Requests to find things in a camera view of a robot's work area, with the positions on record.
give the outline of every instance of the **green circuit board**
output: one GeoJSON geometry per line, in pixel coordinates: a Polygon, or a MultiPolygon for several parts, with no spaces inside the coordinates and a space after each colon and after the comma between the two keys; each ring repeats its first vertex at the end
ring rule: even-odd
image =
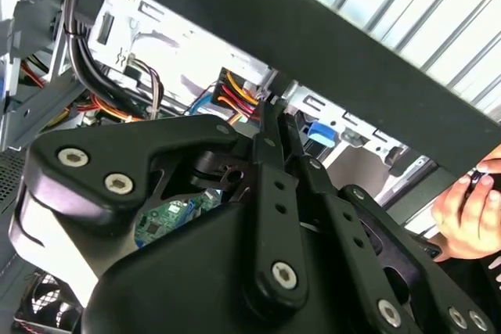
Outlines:
{"type": "Polygon", "coordinates": [[[176,229],[187,209],[188,203],[172,201],[145,212],[135,225],[135,241],[138,246],[149,244],[176,229]]]}
{"type": "Polygon", "coordinates": [[[191,200],[171,201],[146,211],[135,224],[136,244],[142,247],[161,238],[193,217],[212,209],[219,200],[219,194],[207,191],[191,200]]]}

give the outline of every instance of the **yellow wire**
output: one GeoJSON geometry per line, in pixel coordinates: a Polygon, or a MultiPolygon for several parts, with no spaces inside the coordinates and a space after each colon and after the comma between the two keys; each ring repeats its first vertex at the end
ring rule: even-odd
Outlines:
{"type": "Polygon", "coordinates": [[[229,125],[234,125],[241,118],[242,118],[242,114],[241,113],[238,113],[238,114],[232,116],[232,118],[229,120],[229,125]]]}
{"type": "Polygon", "coordinates": [[[226,97],[218,97],[218,101],[223,101],[225,102],[226,104],[228,104],[228,106],[230,106],[232,109],[234,109],[237,113],[239,113],[240,115],[242,115],[243,117],[246,117],[247,115],[245,115],[245,113],[242,112],[242,110],[240,110],[235,104],[233,104],[233,102],[231,102],[229,99],[227,99],[226,97]]]}
{"type": "Polygon", "coordinates": [[[47,127],[54,127],[55,125],[59,124],[63,119],[68,115],[70,111],[68,109],[64,109],[62,113],[60,113],[57,117],[49,121],[47,124],[47,127]]]}
{"type": "Polygon", "coordinates": [[[238,94],[240,94],[243,98],[245,98],[252,105],[254,105],[254,106],[258,105],[258,101],[256,101],[254,98],[247,95],[246,92],[244,92],[242,90],[242,88],[236,84],[235,80],[233,80],[232,74],[229,71],[226,71],[226,77],[228,78],[229,83],[233,86],[233,88],[236,90],[236,92],[238,94]]]}

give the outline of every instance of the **red wire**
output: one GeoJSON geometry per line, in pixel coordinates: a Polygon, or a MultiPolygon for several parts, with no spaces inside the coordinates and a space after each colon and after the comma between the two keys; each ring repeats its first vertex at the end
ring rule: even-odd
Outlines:
{"type": "Polygon", "coordinates": [[[44,87],[44,83],[41,82],[41,80],[37,77],[37,75],[33,72],[33,70],[31,70],[31,68],[25,63],[25,62],[22,62],[21,63],[21,66],[23,67],[23,70],[24,70],[24,73],[31,79],[34,81],[34,83],[36,85],[38,85],[38,87],[40,88],[43,88],[44,87]]]}
{"type": "Polygon", "coordinates": [[[254,110],[251,109],[248,105],[246,105],[245,103],[243,103],[240,99],[238,99],[233,93],[231,93],[231,91],[225,87],[225,86],[221,86],[222,90],[227,94],[229,95],[229,97],[231,99],[233,99],[233,101],[239,105],[240,108],[244,109],[246,112],[248,113],[253,113],[254,110]]]}
{"type": "Polygon", "coordinates": [[[25,324],[24,322],[19,322],[19,325],[21,325],[21,327],[26,330],[27,332],[30,332],[31,334],[41,334],[40,332],[37,332],[36,330],[30,328],[27,324],[25,324]]]}

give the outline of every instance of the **metal grille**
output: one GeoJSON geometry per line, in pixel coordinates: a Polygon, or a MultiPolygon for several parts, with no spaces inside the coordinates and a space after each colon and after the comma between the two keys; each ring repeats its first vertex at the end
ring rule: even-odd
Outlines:
{"type": "MultiPolygon", "coordinates": [[[[51,284],[51,285],[56,285],[57,282],[52,277],[51,275],[47,274],[43,281],[41,282],[43,284],[51,284]]],[[[49,305],[53,301],[56,301],[59,296],[59,290],[57,289],[56,291],[51,291],[50,293],[47,293],[46,295],[41,296],[38,300],[31,299],[31,304],[33,305],[33,312],[37,313],[39,310],[41,310],[43,307],[49,305]]]]}
{"type": "Polygon", "coordinates": [[[0,203],[19,185],[24,166],[24,152],[7,150],[0,153],[0,203]]]}
{"type": "Polygon", "coordinates": [[[317,0],[501,120],[501,0],[317,0]]]}

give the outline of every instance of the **black bracket arm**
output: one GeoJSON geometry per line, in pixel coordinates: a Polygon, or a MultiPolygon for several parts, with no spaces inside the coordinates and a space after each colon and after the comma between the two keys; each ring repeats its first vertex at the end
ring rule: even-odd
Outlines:
{"type": "Polygon", "coordinates": [[[363,190],[331,185],[293,117],[269,103],[257,113],[253,139],[195,116],[35,140],[12,226],[33,239],[10,238],[87,299],[83,332],[161,332],[165,320],[173,332],[493,332],[363,190]],[[219,207],[137,250],[141,210],[209,187],[224,191],[219,207]],[[70,280],[79,271],[93,290],[70,280]]]}

